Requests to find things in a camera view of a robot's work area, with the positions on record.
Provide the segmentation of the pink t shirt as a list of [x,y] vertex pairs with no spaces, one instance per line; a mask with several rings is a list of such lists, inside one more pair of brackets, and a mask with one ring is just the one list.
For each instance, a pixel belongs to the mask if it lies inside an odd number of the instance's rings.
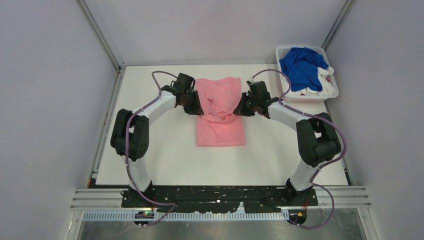
[[241,116],[234,113],[242,97],[241,79],[199,78],[195,89],[203,114],[196,118],[198,147],[238,147],[246,144]]

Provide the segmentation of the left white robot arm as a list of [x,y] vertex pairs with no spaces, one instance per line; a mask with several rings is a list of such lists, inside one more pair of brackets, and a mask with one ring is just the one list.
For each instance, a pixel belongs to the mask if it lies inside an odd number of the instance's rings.
[[145,155],[150,144],[150,125],[166,112],[181,106],[188,115],[201,116],[196,81],[193,77],[179,73],[169,84],[160,86],[157,96],[135,110],[120,109],[116,115],[110,145],[124,160],[129,186],[136,192],[134,200],[141,207],[153,202],[153,193],[147,190],[152,185],[148,176]]

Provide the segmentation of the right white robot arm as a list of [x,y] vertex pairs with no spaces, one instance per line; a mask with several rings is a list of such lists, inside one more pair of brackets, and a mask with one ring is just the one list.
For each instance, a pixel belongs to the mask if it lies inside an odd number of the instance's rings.
[[279,98],[271,97],[263,81],[248,81],[247,85],[249,90],[241,94],[235,115],[252,117],[259,114],[296,132],[300,162],[286,181],[283,195],[291,205],[299,205],[320,168],[342,152],[337,130],[327,113],[313,115],[289,106]]

